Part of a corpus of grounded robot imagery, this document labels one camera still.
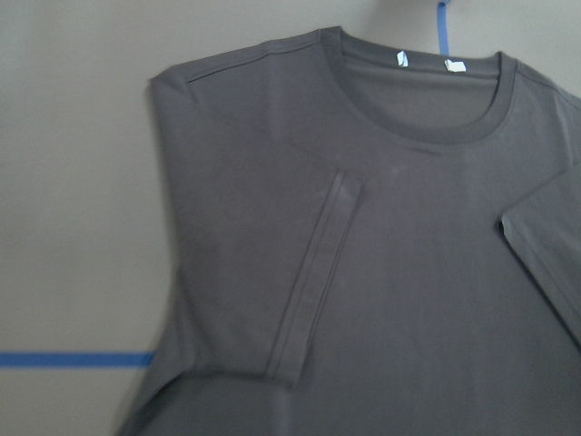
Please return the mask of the dark brown t-shirt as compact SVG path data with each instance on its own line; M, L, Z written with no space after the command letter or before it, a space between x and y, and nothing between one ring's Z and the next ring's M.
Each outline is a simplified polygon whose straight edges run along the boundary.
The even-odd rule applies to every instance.
M172 309L123 435L577 435L580 100L340 27L149 83Z

